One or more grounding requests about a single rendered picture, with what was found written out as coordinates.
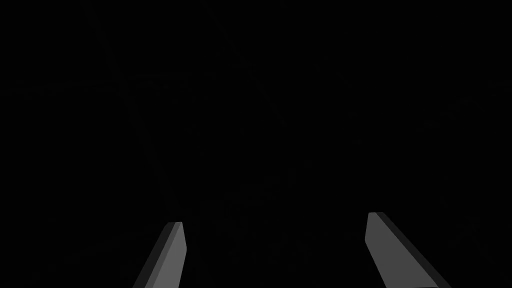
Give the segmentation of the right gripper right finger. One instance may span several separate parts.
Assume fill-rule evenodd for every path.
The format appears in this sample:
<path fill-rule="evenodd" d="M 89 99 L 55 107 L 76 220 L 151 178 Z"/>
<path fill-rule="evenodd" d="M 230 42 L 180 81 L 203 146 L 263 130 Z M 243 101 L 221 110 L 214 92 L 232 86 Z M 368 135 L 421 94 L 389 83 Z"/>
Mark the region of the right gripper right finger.
<path fill-rule="evenodd" d="M 385 213 L 367 214 L 364 241 L 386 288 L 452 288 Z"/>

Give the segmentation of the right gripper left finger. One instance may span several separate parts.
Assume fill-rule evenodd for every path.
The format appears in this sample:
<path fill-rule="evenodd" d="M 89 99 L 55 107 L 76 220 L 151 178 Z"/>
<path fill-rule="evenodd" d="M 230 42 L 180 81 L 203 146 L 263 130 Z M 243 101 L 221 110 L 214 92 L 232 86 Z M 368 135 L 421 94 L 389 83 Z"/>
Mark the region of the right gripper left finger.
<path fill-rule="evenodd" d="M 187 254 L 182 222 L 168 222 L 132 288 L 179 288 Z"/>

